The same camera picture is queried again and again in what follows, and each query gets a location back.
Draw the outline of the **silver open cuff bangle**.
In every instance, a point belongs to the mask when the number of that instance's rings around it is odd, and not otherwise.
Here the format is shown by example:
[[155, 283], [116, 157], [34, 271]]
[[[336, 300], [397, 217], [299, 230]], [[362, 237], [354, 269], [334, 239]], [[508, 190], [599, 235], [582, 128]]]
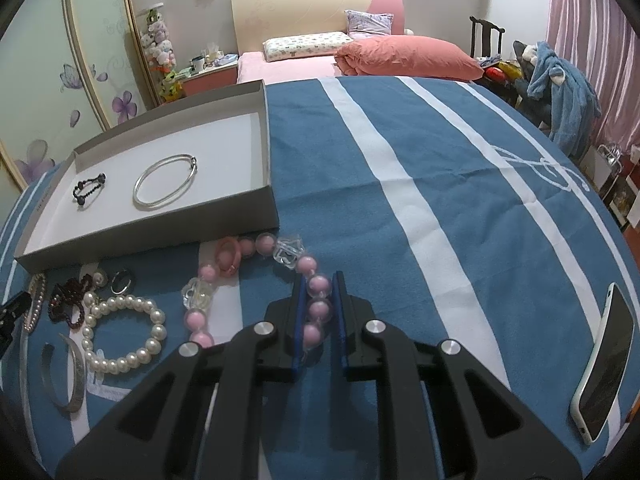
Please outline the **silver open cuff bangle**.
[[70, 336], [58, 333], [66, 350], [65, 396], [56, 391], [56, 379], [52, 373], [54, 345], [47, 342], [40, 354], [40, 379], [44, 393], [52, 405], [61, 413], [76, 414], [82, 408], [86, 391], [85, 359], [78, 344]]

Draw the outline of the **white smartphone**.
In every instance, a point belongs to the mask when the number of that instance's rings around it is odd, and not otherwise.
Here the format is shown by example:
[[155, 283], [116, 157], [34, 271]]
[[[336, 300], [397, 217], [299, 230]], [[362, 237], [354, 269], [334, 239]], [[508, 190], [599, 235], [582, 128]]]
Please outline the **white smartphone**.
[[618, 285], [611, 283], [596, 342], [570, 401], [570, 416], [587, 446], [598, 440], [613, 411], [633, 340], [634, 317]]

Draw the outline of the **blue striped bedspread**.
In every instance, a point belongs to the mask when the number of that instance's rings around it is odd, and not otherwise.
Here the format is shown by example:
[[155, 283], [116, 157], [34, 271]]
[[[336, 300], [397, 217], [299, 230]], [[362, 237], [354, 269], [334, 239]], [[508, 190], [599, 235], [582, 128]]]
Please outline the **blue striped bedspread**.
[[[475, 84], [409, 77], [266, 86], [271, 184], [280, 224], [321, 272], [407, 335], [465, 348], [515, 393], [589, 474], [639, 392], [631, 356], [593, 445], [570, 399], [611, 283], [639, 307], [639, 270], [620, 228], [577, 167], [540, 130]], [[1, 230], [1, 295], [28, 273], [6, 253], [29, 193]], [[219, 238], [50, 269], [50, 284], [97, 266], [134, 274], [166, 314], [165, 350], [186, 339], [181, 289]]]

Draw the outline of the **silver bangle in tray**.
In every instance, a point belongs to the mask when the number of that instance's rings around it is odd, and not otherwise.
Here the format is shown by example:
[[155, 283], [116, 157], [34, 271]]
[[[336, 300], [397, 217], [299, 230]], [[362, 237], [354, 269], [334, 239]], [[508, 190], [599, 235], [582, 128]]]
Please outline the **silver bangle in tray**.
[[132, 203], [139, 210], [162, 208], [186, 194], [198, 174], [194, 155], [175, 154], [153, 162], [134, 182]]

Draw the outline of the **grey cardboard tray box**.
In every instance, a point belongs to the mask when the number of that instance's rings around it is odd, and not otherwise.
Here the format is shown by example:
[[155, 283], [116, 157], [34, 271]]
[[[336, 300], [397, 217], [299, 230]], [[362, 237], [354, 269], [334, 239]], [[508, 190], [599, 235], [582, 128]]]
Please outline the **grey cardboard tray box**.
[[163, 105], [79, 145], [23, 219], [6, 253], [29, 272], [277, 228], [265, 84]]

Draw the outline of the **floral sliding wardrobe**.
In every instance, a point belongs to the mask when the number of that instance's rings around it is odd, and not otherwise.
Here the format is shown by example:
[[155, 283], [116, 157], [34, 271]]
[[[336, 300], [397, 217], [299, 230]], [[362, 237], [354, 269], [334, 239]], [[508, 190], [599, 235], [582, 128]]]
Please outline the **floral sliding wardrobe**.
[[129, 0], [22, 0], [1, 35], [1, 153], [31, 184], [149, 110]]

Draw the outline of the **stack of plush toys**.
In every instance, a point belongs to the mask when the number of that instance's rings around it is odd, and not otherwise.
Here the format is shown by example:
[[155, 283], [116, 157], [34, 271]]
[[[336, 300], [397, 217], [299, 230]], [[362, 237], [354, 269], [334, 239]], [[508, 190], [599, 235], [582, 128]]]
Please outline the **stack of plush toys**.
[[166, 102], [175, 92], [176, 57], [159, 6], [152, 6], [146, 12], [140, 42], [157, 99]]

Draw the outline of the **pink nightstand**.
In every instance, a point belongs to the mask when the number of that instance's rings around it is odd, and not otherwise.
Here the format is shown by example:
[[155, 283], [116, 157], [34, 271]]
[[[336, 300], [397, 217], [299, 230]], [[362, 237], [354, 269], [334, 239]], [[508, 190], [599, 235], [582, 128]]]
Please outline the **pink nightstand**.
[[202, 70], [182, 82], [183, 93], [185, 96], [194, 96], [208, 90], [233, 86], [238, 80], [238, 69], [239, 63], [234, 62]]

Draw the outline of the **pink bed sheet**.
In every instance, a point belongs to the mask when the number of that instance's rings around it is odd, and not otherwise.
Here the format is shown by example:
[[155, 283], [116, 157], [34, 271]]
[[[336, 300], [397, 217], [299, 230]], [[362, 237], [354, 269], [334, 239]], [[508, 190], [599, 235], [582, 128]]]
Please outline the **pink bed sheet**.
[[265, 84], [278, 84], [342, 75], [332, 55], [268, 62], [262, 52], [245, 52], [239, 58], [236, 82], [244, 84], [244, 82], [262, 80]]

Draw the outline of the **salmon folded duvet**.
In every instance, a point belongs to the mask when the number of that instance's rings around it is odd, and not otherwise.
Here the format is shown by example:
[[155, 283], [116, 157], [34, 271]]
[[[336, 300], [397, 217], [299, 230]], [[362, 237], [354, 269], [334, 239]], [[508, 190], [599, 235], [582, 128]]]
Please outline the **salmon folded duvet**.
[[344, 44], [335, 63], [348, 76], [480, 79], [480, 63], [451, 42], [424, 36], [376, 36]]

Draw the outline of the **cream pink headboard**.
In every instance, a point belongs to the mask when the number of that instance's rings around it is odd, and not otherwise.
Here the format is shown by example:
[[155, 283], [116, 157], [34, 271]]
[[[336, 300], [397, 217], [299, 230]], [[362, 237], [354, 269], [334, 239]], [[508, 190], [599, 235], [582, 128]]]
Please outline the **cream pink headboard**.
[[394, 16], [392, 33], [405, 32], [402, 0], [231, 0], [239, 54], [262, 50], [271, 38], [334, 32], [347, 28], [347, 10]]

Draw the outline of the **white patterned pillow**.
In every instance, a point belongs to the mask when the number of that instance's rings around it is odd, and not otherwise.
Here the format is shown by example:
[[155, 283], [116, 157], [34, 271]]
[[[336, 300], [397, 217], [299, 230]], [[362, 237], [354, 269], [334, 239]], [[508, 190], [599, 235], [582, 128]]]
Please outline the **white patterned pillow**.
[[267, 39], [262, 44], [262, 52], [267, 62], [284, 61], [290, 58], [314, 58], [334, 55], [340, 47], [351, 42], [352, 37], [344, 32], [317, 32]]

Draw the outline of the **dark wooden chair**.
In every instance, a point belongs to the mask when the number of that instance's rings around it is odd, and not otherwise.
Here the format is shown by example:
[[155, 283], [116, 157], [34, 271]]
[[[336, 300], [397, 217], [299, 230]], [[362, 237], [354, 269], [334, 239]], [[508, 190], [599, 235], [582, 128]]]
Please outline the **dark wooden chair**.
[[[470, 16], [471, 22], [471, 53], [472, 58], [476, 57], [476, 40], [480, 38], [480, 56], [490, 58], [491, 55], [502, 53], [502, 40], [506, 33], [503, 27], [494, 24], [484, 18]], [[497, 34], [496, 50], [492, 50], [492, 35]]]

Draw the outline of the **purple floral pillow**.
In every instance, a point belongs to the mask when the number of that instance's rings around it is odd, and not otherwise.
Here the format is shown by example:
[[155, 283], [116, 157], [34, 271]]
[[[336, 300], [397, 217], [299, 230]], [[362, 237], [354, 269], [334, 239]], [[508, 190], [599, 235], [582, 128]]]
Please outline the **purple floral pillow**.
[[385, 36], [393, 32], [393, 13], [369, 13], [346, 10], [347, 33]]

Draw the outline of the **pink curtain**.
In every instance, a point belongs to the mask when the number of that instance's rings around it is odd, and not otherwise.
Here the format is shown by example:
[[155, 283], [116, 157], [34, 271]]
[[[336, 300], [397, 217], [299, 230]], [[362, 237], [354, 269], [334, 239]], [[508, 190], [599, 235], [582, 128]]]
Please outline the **pink curtain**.
[[639, 37], [616, 0], [550, 0], [548, 44], [597, 92], [595, 144], [639, 144]]

